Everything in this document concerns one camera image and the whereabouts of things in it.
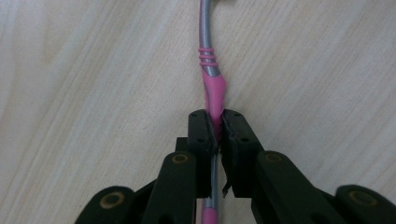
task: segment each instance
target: pink rubber tubing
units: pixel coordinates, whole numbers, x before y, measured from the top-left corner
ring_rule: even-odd
[[[204,69],[202,76],[205,85],[205,106],[213,124],[217,140],[220,139],[221,114],[224,110],[223,101],[226,82],[222,75],[210,77]]]
[[[218,212],[214,208],[206,208],[203,213],[203,220],[205,224],[217,224],[218,223]]]

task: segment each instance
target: light wood grain surface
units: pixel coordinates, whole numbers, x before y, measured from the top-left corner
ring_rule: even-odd
[[[355,183],[396,203],[395,1],[213,8],[226,107],[318,188]],[[198,10],[198,0],[0,2],[0,223],[73,223],[100,189],[156,178],[204,108]],[[249,200],[220,202],[220,223],[255,223]]]

